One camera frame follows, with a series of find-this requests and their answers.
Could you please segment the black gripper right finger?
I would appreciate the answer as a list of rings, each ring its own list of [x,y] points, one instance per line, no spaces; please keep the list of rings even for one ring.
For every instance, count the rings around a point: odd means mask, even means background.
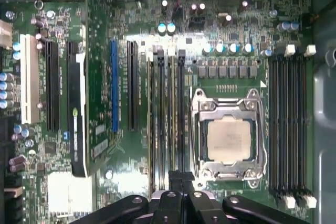
[[[306,221],[240,195],[230,195],[219,203],[212,193],[197,191],[191,172],[182,173],[188,223],[306,223]]]

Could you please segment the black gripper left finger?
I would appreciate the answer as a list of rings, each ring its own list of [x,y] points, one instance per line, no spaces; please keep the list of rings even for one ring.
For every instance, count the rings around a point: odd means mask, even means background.
[[[169,171],[169,189],[155,191],[151,199],[130,195],[73,223],[181,223],[182,172]]]

